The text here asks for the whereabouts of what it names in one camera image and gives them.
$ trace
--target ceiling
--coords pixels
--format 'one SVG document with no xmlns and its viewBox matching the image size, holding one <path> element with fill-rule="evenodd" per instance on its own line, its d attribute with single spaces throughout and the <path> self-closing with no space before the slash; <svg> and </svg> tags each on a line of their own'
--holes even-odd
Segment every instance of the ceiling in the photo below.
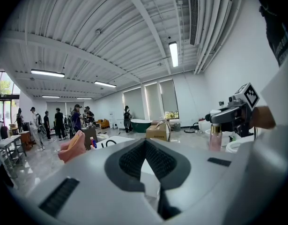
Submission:
<svg viewBox="0 0 288 225">
<path fill-rule="evenodd" d="M 176 13 L 175 0 L 22 0 L 1 35 L 0 66 L 30 96 L 94 99 L 194 70 L 197 47 L 189 44 L 189 5 L 182 1 Z M 178 67 L 170 59 L 175 41 Z M 33 75 L 31 69 L 65 78 Z"/>
</svg>

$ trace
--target floor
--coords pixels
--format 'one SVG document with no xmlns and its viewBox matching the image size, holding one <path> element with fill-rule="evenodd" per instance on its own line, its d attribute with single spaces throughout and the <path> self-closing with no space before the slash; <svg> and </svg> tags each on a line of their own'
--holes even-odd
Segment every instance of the floor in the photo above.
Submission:
<svg viewBox="0 0 288 225">
<path fill-rule="evenodd" d="M 144 138 L 146 135 L 145 133 L 135 132 L 127 134 L 125 130 L 121 129 L 118 131 L 117 129 L 109 128 L 103 129 L 102 133 L 106 133 L 109 137 L 119 135 L 129 138 Z M 44 151 L 37 151 L 36 146 L 34 146 L 30 151 L 26 152 L 27 157 L 22 156 L 23 166 L 18 165 L 15 167 L 18 177 L 14 181 L 23 195 L 28 194 L 40 181 L 63 166 L 63 161 L 57 155 L 59 145 L 63 142 L 45 140 L 46 149 Z M 194 148 L 208 149 L 208 137 L 205 134 L 189 134 L 185 133 L 184 129 L 179 132 L 171 132 L 171 142 Z"/>
</svg>

